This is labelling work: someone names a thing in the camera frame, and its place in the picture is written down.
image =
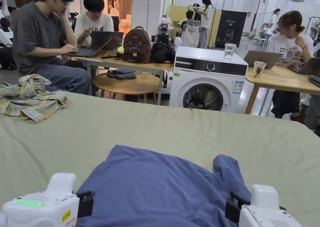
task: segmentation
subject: smartphone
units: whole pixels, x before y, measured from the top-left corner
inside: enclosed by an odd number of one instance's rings
[[[114,60],[114,59],[120,59],[117,53],[109,54],[106,57],[101,57],[103,60]]]

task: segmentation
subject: gray t-shirt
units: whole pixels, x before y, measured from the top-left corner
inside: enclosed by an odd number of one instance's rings
[[[61,19],[54,13],[45,17],[34,2],[24,5],[13,18],[12,51],[18,71],[22,75],[36,72],[46,64],[57,64],[57,57],[32,57],[22,53],[32,52],[36,47],[59,49],[64,45],[66,32]]]

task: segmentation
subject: black laptop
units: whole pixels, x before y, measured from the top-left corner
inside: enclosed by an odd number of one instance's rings
[[[314,85],[316,85],[320,88],[320,77],[319,76],[310,75],[308,80],[309,80],[309,82],[313,83]]]
[[[271,69],[274,65],[276,65],[277,62],[279,62],[282,55],[283,53],[269,53],[249,50],[247,55],[244,57],[244,61],[249,67],[253,67],[255,61],[261,61],[266,63],[265,69]]]
[[[297,74],[306,75],[320,75],[320,58],[312,57],[309,62],[304,64],[302,67],[290,66],[288,67],[291,71]]]
[[[98,51],[102,50],[102,48],[107,44],[108,42],[105,42],[100,48],[98,49],[89,49],[89,48],[78,48],[77,53],[68,53],[67,56],[73,56],[73,57],[93,57]]]
[[[98,48],[109,40],[108,44],[106,44],[102,50],[115,50],[121,46],[123,32],[92,31],[91,38],[91,46],[93,49]]]

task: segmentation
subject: hand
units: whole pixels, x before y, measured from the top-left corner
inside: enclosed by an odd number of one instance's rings
[[[292,66],[292,65],[294,65],[294,64],[299,64],[299,68],[301,68],[302,65],[303,65],[302,62],[300,62],[300,61],[298,61],[298,60],[295,60],[295,59],[292,59],[289,63],[287,63],[287,66],[286,66],[286,67],[290,67],[290,66]]]
[[[84,35],[86,38],[89,37],[92,30],[93,30],[93,28],[88,28],[87,30],[84,30],[83,35]]]
[[[61,50],[61,55],[78,52],[78,49],[74,45],[71,45],[71,44],[64,45],[63,48],[61,48],[60,50]]]
[[[306,43],[304,42],[304,39],[300,36],[297,36],[295,39],[295,43],[300,47],[304,48],[306,46]]]
[[[67,16],[67,10],[63,10],[62,12],[56,13],[63,22],[69,21],[68,16]]]

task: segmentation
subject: white robot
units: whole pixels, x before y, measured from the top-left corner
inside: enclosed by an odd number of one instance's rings
[[[75,180],[75,174],[56,173],[46,191],[5,203],[0,212],[0,227],[74,227],[77,218],[92,214],[94,200],[91,191],[73,194]],[[253,185],[251,194],[251,202],[234,193],[227,199],[225,217],[238,227],[302,227],[284,208],[280,208],[274,188]]]
[[[8,10],[7,0],[0,0],[0,47],[12,47],[13,32],[10,29],[10,12]]]

